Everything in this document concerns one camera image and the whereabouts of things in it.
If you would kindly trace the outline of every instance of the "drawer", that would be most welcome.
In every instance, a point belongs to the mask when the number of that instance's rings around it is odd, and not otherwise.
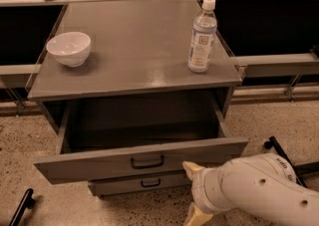
[[[35,161],[53,184],[223,163],[247,140],[229,136],[212,91],[192,90],[69,101],[57,143]]]
[[[188,179],[184,171],[174,171],[169,173],[91,181],[88,186],[94,196],[104,196],[177,187],[189,184],[191,184],[191,181]]]

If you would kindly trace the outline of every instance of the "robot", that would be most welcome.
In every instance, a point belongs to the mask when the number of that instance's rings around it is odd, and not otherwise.
[[[235,158],[216,168],[182,165],[194,200],[184,225],[202,225],[232,208],[283,226],[319,225],[319,193],[298,185],[290,163],[277,154]]]

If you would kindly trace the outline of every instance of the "speckled floor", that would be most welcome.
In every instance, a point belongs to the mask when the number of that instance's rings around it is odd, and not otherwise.
[[[231,105],[226,123],[233,136],[246,136],[243,155],[268,152],[263,142],[276,136],[295,164],[319,161],[319,96],[314,101]],[[190,188],[93,197],[86,182],[52,186],[33,166],[36,157],[53,154],[56,136],[42,115],[0,117],[0,225],[8,225],[25,190],[37,200],[21,225],[182,225]],[[306,179],[319,191],[319,176]],[[234,209],[206,225],[274,225]]]

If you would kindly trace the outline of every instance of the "white bottle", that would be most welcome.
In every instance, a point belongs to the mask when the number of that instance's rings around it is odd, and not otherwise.
[[[209,66],[217,29],[214,9],[215,0],[203,0],[201,11],[193,21],[188,67],[196,73],[205,72]]]

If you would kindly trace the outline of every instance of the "bowl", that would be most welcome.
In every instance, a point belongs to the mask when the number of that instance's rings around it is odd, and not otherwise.
[[[67,32],[52,38],[47,51],[61,64],[69,67],[81,66],[89,57],[91,38],[81,32]]]

